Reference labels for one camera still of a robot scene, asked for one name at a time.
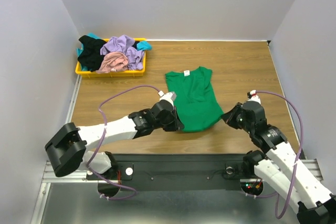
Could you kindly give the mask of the green t-shirt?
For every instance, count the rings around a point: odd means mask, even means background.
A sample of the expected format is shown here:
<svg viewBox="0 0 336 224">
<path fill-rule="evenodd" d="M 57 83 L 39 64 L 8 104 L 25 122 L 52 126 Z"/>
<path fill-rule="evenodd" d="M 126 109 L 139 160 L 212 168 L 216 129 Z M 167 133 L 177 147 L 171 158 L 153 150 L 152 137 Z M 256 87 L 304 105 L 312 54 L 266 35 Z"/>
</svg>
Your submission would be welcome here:
<svg viewBox="0 0 336 224">
<path fill-rule="evenodd" d="M 176 94 L 174 104 L 184 125 L 183 132 L 204 131 L 224 114 L 211 84 L 212 73 L 211 69 L 200 66 L 195 70 L 165 74 L 168 90 Z"/>
</svg>

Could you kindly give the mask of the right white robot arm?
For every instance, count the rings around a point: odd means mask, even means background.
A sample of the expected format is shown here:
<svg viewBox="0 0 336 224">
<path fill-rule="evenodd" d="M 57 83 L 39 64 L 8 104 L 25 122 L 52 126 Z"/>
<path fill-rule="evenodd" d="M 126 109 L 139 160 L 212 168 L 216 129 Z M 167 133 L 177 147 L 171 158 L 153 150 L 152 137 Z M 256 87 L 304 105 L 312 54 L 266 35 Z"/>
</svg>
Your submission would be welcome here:
<svg viewBox="0 0 336 224">
<path fill-rule="evenodd" d="M 335 194 L 297 158 L 281 130 L 268 124 L 259 102 L 237 103 L 221 118 L 228 126 L 247 132 L 259 148 L 243 158 L 246 175 L 268 183 L 287 200 L 300 223 L 335 223 Z"/>
</svg>

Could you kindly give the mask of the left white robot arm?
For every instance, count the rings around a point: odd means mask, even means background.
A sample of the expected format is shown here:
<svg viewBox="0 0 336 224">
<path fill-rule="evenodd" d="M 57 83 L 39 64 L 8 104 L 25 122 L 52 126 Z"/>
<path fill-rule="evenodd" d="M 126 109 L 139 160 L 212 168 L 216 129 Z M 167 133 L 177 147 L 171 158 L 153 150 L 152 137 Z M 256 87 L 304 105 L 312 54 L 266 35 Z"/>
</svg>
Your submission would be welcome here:
<svg viewBox="0 0 336 224">
<path fill-rule="evenodd" d="M 45 151 L 56 177 L 90 168 L 103 174 L 115 167 L 110 154 L 98 153 L 103 143 L 140 138 L 156 129 L 166 132 L 184 129 L 177 109 L 167 100 L 103 124 L 77 127 L 67 123 L 48 141 Z"/>
</svg>

